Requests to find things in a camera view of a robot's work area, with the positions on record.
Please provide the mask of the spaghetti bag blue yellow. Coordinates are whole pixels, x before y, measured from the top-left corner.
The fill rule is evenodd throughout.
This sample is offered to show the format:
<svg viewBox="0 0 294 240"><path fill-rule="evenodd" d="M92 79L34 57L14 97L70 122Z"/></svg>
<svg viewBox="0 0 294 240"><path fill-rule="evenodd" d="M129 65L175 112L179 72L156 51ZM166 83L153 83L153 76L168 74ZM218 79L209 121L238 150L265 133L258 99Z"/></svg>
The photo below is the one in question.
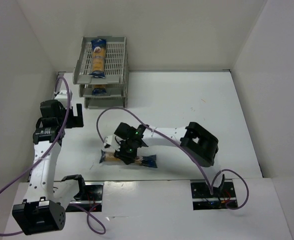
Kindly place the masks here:
<svg viewBox="0 0 294 240"><path fill-rule="evenodd" d="M91 41L92 66L90 76L94 78L105 78L106 51L106 39L98 38Z"/></svg>
<svg viewBox="0 0 294 240"><path fill-rule="evenodd" d="M119 165L125 166L125 162L119 158L114 156L113 152L103 151L101 150L101 157L99 160L100 164L103 165ZM157 156L156 155L149 155L149 156L137 156L133 162L129 163L128 165L132 166L143 166L148 168L157 168Z"/></svg>
<svg viewBox="0 0 294 240"><path fill-rule="evenodd" d="M104 96L107 94L106 85L105 84L94 84L92 86L92 92L91 94L93 96Z"/></svg>

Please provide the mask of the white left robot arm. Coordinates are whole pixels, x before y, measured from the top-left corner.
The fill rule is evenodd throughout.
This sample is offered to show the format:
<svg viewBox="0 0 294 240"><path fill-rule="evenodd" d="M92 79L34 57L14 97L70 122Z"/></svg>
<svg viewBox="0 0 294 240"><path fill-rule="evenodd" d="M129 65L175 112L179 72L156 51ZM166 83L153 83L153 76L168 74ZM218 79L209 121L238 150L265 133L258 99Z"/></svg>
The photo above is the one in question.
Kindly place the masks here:
<svg viewBox="0 0 294 240"><path fill-rule="evenodd" d="M34 161L29 185L21 204L12 208L12 216L25 235L60 231L66 224L66 209L82 196L85 182L80 174L65 176L54 187L57 160L65 129L84 126L81 104L74 115L70 90L56 92L54 99L40 104L41 117L32 136Z"/></svg>

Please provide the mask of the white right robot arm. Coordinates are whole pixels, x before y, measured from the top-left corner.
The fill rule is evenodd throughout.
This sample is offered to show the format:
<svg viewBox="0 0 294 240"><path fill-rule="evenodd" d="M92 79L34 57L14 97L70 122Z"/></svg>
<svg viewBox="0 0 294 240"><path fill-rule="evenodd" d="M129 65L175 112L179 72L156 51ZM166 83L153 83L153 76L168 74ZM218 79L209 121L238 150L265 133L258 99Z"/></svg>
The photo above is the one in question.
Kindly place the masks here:
<svg viewBox="0 0 294 240"><path fill-rule="evenodd" d="M159 128L140 124L137 128L124 122L114 132L120 138L114 156L126 165L134 162L139 148L152 146L181 147L201 167L214 165L219 140L196 122L186 127Z"/></svg>

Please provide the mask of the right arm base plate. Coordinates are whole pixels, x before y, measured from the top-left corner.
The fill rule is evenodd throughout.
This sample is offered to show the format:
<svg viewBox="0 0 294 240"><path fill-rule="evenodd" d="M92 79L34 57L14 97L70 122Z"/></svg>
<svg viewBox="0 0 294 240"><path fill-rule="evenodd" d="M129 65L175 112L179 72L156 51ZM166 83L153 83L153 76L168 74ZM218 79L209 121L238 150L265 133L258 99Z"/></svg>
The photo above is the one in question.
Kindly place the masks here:
<svg viewBox="0 0 294 240"><path fill-rule="evenodd" d="M238 207L234 183L231 180L224 182L221 190L214 188L211 194L207 184L204 181L191 181L192 206L194 211L199 210L221 210Z"/></svg>

